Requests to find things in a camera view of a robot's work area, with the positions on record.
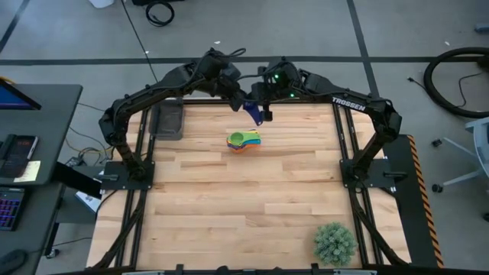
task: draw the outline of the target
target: black hose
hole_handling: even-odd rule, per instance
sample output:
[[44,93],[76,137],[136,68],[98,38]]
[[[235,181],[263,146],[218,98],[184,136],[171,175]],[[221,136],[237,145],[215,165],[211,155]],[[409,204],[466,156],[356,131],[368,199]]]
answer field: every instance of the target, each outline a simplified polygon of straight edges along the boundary
[[429,97],[439,106],[443,107],[447,111],[454,115],[460,115],[466,118],[486,118],[489,116],[489,112],[478,112],[469,111],[460,108],[460,106],[453,105],[451,102],[446,100],[438,90],[435,85],[433,85],[432,77],[433,70],[443,61],[448,58],[455,57],[462,54],[481,54],[489,55],[489,48],[486,47],[463,47],[460,49],[449,50],[448,52],[436,57],[429,65],[426,67],[425,74],[423,77],[423,82],[425,84],[426,92]]
[[[170,19],[168,19],[166,21],[161,21],[156,16],[152,15],[150,13],[150,11],[155,5],[163,5],[166,8],[168,8],[171,12]],[[173,18],[175,18],[175,11],[173,10],[173,7],[170,5],[170,3],[168,3],[168,2],[156,0],[156,1],[150,2],[146,6],[146,19],[150,22],[150,24],[152,24],[155,27],[164,27],[164,26],[168,25],[169,23],[171,23],[171,21],[173,21]]]

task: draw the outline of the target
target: chair wheel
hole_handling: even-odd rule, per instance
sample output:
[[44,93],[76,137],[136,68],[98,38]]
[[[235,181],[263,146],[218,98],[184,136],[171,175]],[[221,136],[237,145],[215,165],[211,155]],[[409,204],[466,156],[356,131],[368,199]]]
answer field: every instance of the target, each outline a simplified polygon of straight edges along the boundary
[[46,259],[53,259],[54,257],[56,257],[59,254],[60,254],[60,250],[53,248],[53,249],[51,249],[51,253],[49,255],[46,255]]
[[431,145],[433,145],[433,147],[438,147],[438,146],[442,145],[442,140],[440,140],[440,139],[434,140],[431,142]]
[[443,191],[443,186],[440,186],[438,184],[433,184],[431,186],[431,190],[434,192],[434,193],[441,193]]

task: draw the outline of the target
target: keyboard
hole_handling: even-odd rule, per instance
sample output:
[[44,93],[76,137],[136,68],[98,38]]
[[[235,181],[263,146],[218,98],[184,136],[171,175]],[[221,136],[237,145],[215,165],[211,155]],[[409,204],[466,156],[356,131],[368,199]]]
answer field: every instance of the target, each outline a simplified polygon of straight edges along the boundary
[[22,188],[0,187],[0,230],[15,230],[24,194]]

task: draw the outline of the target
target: purple object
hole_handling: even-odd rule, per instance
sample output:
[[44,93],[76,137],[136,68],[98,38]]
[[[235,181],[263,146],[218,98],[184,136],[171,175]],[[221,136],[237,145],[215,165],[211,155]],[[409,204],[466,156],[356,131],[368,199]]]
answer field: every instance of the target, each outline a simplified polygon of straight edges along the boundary
[[263,123],[263,118],[261,117],[258,105],[251,102],[245,102],[243,103],[243,109],[250,114],[257,126],[260,126]]

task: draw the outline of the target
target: paper note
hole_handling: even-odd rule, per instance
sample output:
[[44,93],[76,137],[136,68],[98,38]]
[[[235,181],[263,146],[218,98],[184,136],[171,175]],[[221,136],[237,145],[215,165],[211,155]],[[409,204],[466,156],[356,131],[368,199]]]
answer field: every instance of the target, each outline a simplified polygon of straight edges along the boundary
[[27,181],[35,181],[37,178],[37,173],[39,172],[40,160],[29,161],[28,165],[25,167],[25,171],[22,176],[15,178],[14,183],[24,183]]

